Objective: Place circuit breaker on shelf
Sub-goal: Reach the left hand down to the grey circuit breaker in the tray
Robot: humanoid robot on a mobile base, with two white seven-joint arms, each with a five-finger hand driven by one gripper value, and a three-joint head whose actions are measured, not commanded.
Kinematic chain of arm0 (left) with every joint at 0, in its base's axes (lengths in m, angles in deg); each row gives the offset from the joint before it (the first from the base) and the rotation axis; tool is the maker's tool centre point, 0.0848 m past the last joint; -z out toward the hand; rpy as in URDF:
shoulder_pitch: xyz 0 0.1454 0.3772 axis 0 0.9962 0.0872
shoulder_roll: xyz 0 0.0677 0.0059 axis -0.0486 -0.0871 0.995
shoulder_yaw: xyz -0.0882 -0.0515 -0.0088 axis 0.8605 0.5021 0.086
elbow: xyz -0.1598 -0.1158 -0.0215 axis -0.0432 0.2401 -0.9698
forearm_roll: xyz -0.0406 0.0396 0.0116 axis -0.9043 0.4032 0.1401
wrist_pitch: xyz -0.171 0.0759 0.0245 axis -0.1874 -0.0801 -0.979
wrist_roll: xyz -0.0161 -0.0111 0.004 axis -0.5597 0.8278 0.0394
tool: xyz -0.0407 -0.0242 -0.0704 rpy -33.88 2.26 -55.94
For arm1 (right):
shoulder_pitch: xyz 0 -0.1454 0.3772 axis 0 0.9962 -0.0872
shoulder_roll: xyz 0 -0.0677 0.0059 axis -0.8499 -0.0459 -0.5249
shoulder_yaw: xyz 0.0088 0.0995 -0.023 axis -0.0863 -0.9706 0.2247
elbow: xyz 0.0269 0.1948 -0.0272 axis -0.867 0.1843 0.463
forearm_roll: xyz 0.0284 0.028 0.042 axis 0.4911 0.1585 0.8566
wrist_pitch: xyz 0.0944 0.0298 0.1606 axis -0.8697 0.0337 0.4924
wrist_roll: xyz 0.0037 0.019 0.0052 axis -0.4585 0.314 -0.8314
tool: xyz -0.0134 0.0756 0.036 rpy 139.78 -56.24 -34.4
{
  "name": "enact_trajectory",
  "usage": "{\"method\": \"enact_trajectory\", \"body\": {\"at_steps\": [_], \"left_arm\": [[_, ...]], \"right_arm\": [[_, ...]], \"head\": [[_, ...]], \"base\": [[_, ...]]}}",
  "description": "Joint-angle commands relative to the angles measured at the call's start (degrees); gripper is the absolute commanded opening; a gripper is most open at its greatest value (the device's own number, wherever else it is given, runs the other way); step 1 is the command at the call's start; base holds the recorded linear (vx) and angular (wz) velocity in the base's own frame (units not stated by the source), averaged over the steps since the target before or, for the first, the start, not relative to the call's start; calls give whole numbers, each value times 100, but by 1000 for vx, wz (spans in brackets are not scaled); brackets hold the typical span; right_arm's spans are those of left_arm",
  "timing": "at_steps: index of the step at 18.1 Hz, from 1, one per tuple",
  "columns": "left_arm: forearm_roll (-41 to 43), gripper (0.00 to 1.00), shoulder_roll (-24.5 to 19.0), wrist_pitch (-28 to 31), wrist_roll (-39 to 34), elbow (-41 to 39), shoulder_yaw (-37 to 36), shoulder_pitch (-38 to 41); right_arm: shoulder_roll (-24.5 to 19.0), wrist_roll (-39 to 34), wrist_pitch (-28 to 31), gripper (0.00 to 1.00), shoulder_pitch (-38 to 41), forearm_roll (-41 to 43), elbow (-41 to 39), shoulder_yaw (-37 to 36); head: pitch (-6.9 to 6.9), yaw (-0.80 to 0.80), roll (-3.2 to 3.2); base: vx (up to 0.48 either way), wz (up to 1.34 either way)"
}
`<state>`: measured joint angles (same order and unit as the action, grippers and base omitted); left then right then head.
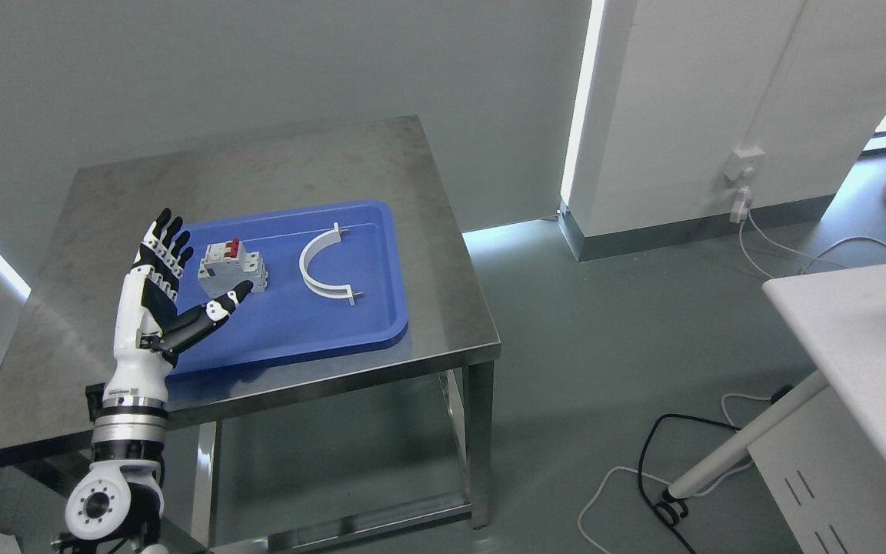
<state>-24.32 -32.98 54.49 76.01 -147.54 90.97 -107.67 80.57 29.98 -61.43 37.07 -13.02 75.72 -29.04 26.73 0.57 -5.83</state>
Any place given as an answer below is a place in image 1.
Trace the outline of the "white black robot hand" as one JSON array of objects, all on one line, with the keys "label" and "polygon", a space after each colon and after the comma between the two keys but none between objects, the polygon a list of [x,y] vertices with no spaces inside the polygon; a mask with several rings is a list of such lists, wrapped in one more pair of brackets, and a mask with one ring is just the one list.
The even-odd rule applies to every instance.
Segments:
[{"label": "white black robot hand", "polygon": [[103,392],[105,406],[168,403],[166,376],[179,356],[228,322],[253,287],[233,289],[186,311],[175,300],[186,262],[193,256],[182,217],[168,208],[148,226],[121,289],[113,338],[116,369]]}]

